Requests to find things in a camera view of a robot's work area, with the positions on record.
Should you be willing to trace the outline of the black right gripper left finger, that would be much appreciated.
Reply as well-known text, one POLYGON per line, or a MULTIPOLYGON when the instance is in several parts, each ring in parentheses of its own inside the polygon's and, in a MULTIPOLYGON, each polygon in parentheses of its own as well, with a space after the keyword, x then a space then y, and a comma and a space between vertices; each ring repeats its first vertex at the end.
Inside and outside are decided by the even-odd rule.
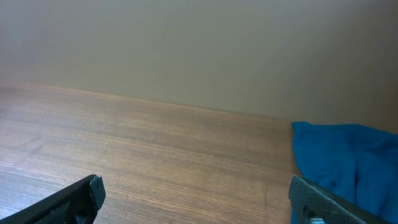
POLYGON ((103 179, 92 174, 1 219, 1 224, 92 224, 105 198, 103 179))

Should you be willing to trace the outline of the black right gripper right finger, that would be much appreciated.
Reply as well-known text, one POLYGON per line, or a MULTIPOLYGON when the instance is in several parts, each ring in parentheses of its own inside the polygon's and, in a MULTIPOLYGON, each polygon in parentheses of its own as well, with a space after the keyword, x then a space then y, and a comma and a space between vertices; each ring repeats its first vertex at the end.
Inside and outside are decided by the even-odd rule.
POLYGON ((294 175, 289 188, 292 214, 298 224, 388 224, 316 183, 294 175))

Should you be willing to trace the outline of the blue polo shirt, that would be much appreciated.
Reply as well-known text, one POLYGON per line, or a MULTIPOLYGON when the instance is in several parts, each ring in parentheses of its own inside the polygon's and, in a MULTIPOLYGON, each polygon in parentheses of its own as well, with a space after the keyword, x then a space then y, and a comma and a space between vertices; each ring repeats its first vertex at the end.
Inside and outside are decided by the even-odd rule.
POLYGON ((397 223, 397 135, 359 124, 293 122, 301 174, 373 215, 397 223))

